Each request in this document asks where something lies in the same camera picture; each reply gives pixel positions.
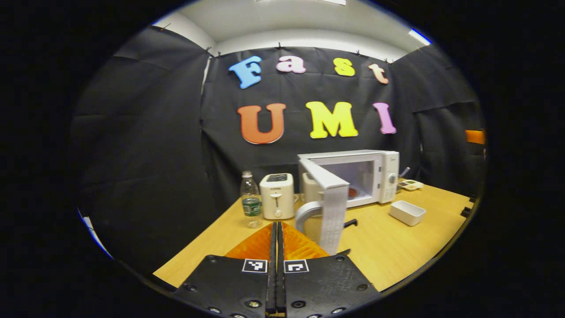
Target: bottle label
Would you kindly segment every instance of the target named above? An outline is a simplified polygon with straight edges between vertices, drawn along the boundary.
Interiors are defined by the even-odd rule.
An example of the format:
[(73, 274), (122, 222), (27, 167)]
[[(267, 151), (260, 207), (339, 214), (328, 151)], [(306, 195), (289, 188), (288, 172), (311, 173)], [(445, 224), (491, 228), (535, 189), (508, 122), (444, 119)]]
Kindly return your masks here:
[(258, 216), (261, 214), (261, 202), (256, 197), (243, 199), (244, 212), (246, 216)]

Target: white toaster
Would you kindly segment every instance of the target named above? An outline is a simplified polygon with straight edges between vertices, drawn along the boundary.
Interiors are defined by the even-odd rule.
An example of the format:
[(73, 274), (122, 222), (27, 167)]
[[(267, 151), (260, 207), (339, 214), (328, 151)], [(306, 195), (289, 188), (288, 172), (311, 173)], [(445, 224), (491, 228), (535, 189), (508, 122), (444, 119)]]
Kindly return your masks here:
[(302, 201), (304, 203), (322, 201), (324, 199), (324, 191), (308, 172), (302, 174), (302, 187), (304, 190)]
[(268, 174), (259, 183), (263, 217), (284, 220), (294, 217), (294, 181), (290, 173)]

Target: white container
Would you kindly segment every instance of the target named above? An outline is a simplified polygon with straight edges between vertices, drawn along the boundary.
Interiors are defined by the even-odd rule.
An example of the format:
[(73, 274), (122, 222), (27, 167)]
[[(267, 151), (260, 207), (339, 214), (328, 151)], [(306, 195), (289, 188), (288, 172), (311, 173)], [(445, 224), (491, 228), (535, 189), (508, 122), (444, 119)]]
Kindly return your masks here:
[(389, 215), (409, 226), (420, 223), (424, 214), (424, 209), (406, 201), (396, 201), (390, 205)]

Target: black backdrop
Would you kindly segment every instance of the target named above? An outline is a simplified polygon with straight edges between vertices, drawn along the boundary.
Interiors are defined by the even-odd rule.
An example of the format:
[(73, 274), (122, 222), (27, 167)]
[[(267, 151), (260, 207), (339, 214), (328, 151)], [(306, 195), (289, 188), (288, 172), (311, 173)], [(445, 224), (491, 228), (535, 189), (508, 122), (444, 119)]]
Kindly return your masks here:
[[(251, 56), (262, 58), (261, 81), (240, 89), (240, 80), (229, 67)], [(280, 72), (279, 58), (298, 56), (306, 72)], [(347, 58), (354, 76), (334, 70), (334, 58)], [(389, 79), (381, 84), (368, 68), (376, 63)], [(356, 137), (310, 138), (310, 101), (321, 101), (333, 111), (337, 102), (352, 104)], [(373, 103), (389, 105), (395, 134), (380, 132), (380, 119)], [(260, 131), (271, 129), (271, 103), (286, 105), (284, 134), (271, 144), (251, 144), (240, 133), (237, 109), (260, 105)], [(472, 89), (444, 54), (433, 45), (414, 51), (395, 63), (354, 53), (318, 48), (255, 49), (213, 58), (202, 98), (202, 128), (208, 149), (208, 170), (220, 209), (227, 209), (238, 196), (241, 172), (251, 170), (257, 183), (267, 174), (292, 173), (298, 191), (297, 154), (356, 149), (400, 152), (400, 170), (409, 166), (406, 178), (464, 195), (477, 195), (484, 173), (482, 149), (468, 144), (465, 130), (482, 128), (479, 103)]]
[[(261, 57), (261, 81), (248, 88), (239, 88), (239, 79), (228, 68), (248, 57)], [(294, 55), (302, 58), (306, 72), (280, 72), (275, 66), (279, 58)], [(335, 58), (347, 58), (355, 69), (354, 76), (341, 76), (334, 70)], [(377, 63), (385, 70), (389, 84), (381, 84), (369, 65)], [(384, 149), (401, 152), (400, 165), (418, 166), (419, 139), (415, 120), (395, 97), (395, 78), (389, 65), (377, 59), (356, 54), (318, 48), (270, 48), (247, 50), (213, 58), (206, 78), (202, 98), (202, 129), (212, 163), (211, 180), (215, 189), (222, 189), (218, 197), (226, 209), (238, 196), (241, 172), (251, 170), (257, 183), (271, 173), (292, 173), (298, 193), (297, 154), (345, 151), (356, 149)], [(312, 115), (307, 102), (321, 101), (333, 112), (337, 102), (352, 105), (351, 116), (359, 132), (356, 137), (336, 135), (324, 139), (310, 138)], [(389, 104), (389, 112), (396, 134), (382, 134), (380, 119), (373, 103)], [(260, 131), (271, 129), (268, 104), (286, 105), (284, 134), (270, 144), (251, 144), (241, 135), (240, 115), (237, 109), (248, 105), (262, 107), (258, 114)]]
[(146, 29), (98, 71), (71, 123), (77, 206), (109, 253), (143, 275), (219, 216), (199, 148), (207, 58), (174, 32)]
[[(261, 81), (241, 89), (228, 69), (260, 56)], [(279, 58), (301, 57), (306, 72), (276, 69)], [(347, 58), (354, 76), (334, 70)], [(190, 40), (151, 27), (130, 39), (93, 78), (71, 125), (71, 158), (80, 189), (77, 206), (89, 216), (109, 253), (149, 275), (186, 246), (239, 196), (241, 172), (257, 183), (267, 174), (293, 173), (297, 154), (383, 149), (399, 151), (407, 178), (476, 195), (482, 152), (470, 153), (465, 129), (480, 128), (478, 102), (468, 84), (433, 46), (388, 64), (354, 53), (318, 48), (269, 48), (212, 58)], [(389, 83), (368, 68), (378, 64)], [(307, 102), (333, 111), (352, 105), (359, 135), (310, 138)], [(389, 105), (397, 130), (382, 134), (373, 103)], [(262, 107), (261, 131), (271, 129), (268, 104), (286, 105), (284, 134), (252, 144), (237, 109)]]

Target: pink letter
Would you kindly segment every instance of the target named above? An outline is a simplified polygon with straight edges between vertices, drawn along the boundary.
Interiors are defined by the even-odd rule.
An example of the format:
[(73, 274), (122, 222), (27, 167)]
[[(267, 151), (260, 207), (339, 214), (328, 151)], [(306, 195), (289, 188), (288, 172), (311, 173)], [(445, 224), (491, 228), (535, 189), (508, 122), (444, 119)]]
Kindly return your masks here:
[(396, 128), (392, 125), (390, 120), (390, 114), (388, 112), (388, 104), (383, 102), (374, 103), (373, 106), (379, 112), (379, 118), (381, 119), (381, 132), (383, 134), (395, 134)]
[(279, 58), (279, 61), (281, 62), (277, 64), (277, 70), (281, 72), (306, 72), (306, 69), (304, 68), (304, 60), (300, 57), (289, 55)]

